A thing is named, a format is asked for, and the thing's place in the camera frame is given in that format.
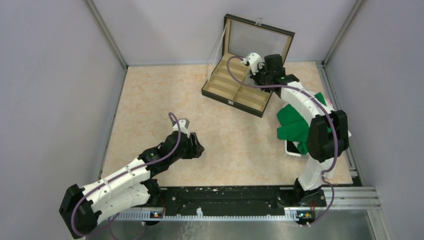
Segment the black leather compartment box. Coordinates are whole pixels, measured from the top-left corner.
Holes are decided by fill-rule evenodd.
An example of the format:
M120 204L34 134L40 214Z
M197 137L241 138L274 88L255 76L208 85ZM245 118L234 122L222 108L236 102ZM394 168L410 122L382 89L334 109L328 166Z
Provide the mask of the black leather compartment box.
M269 90L256 88L268 77L267 69L283 73L295 33L227 13L203 96L262 117Z

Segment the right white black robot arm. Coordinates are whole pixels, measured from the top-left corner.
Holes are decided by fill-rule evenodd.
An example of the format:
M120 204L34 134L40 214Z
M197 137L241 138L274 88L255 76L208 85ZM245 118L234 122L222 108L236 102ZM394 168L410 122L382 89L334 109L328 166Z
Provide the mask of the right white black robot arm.
M338 157L349 147L347 114L320 102L295 75L286 74L279 54L261 57L251 52L243 63L250 67L250 77L257 88L276 93L300 114L308 126L305 144L309 157L293 188L294 202L307 206L324 180L331 176Z

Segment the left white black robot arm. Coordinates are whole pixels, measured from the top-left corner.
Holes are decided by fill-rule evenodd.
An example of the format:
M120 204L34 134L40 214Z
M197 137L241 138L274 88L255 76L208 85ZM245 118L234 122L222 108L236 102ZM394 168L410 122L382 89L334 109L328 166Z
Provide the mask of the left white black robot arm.
M148 148L125 167L96 182L69 186L59 207L73 239L92 234L106 218L135 206L154 207L160 187L153 177L180 159L199 158L205 148L196 133L173 131L165 141Z

